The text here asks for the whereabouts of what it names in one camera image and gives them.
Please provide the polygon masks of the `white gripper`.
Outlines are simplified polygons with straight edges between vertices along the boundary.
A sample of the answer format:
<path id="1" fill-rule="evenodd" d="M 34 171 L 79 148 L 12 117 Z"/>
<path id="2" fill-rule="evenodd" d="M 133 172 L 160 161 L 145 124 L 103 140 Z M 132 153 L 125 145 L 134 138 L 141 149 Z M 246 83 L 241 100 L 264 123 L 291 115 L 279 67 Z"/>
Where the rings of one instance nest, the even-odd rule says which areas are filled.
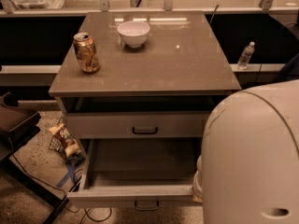
<path id="1" fill-rule="evenodd" d="M 197 171 L 193 178 L 193 196 L 192 199 L 195 202 L 202 203 L 202 157 L 199 157 L 196 163 Z"/>

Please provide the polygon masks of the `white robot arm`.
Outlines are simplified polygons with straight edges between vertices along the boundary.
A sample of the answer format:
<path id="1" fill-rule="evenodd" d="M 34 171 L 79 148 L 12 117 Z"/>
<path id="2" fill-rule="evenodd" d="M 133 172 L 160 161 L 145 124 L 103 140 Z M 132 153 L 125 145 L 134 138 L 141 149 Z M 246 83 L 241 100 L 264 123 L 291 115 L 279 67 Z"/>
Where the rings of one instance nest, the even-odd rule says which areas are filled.
<path id="1" fill-rule="evenodd" d="M 210 114 L 194 193 L 205 224 L 299 224 L 299 81 L 225 98 Z"/>

